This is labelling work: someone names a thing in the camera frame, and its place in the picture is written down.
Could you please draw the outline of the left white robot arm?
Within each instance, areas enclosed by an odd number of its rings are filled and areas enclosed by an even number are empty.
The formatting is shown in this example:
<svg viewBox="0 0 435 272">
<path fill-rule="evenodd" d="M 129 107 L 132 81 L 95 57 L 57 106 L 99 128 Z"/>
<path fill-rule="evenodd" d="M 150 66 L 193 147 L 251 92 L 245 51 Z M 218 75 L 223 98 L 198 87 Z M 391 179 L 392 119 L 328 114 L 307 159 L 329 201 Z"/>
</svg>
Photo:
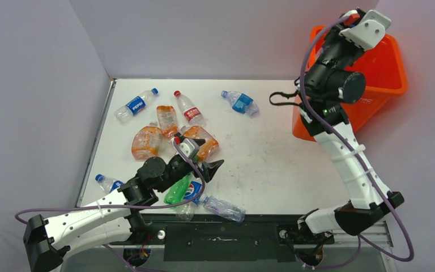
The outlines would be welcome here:
<svg viewBox="0 0 435 272">
<path fill-rule="evenodd" d="M 83 207 L 59 209 L 60 215 L 44 217 L 43 208 L 16 213 L 35 213 L 25 221 L 23 244 L 31 271 L 52 271 L 66 257 L 99 245 L 126 241 L 139 244 L 146 238 L 147 225 L 140 212 L 156 210 L 157 193 L 163 193 L 188 174 L 204 183 L 224 163 L 194 163 L 203 139 L 177 134 L 172 140 L 177 155 L 169 162 L 158 156 L 147 159 L 129 181 Z"/>
</svg>

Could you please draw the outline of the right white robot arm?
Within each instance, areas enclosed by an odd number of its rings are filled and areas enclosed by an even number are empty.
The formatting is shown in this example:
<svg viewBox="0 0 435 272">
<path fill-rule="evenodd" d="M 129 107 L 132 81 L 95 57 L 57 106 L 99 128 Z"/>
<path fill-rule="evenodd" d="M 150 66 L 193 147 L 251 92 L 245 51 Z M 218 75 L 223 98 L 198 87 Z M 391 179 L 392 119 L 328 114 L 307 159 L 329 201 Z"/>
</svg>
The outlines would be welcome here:
<svg viewBox="0 0 435 272">
<path fill-rule="evenodd" d="M 379 179 L 343 108 L 358 102 L 366 85 L 364 74 L 349 67 L 378 45 L 390 24 L 391 20 L 376 10 L 350 10 L 317 34 L 317 39 L 324 40 L 321 54 L 312 65 L 301 65 L 295 81 L 295 95 L 301 102 L 295 108 L 349 193 L 346 204 L 315 209 L 298 220 L 298 236 L 306 243 L 327 231 L 357 236 L 385 215 L 395 214 L 404 202 L 400 192 L 390 190 Z"/>
</svg>

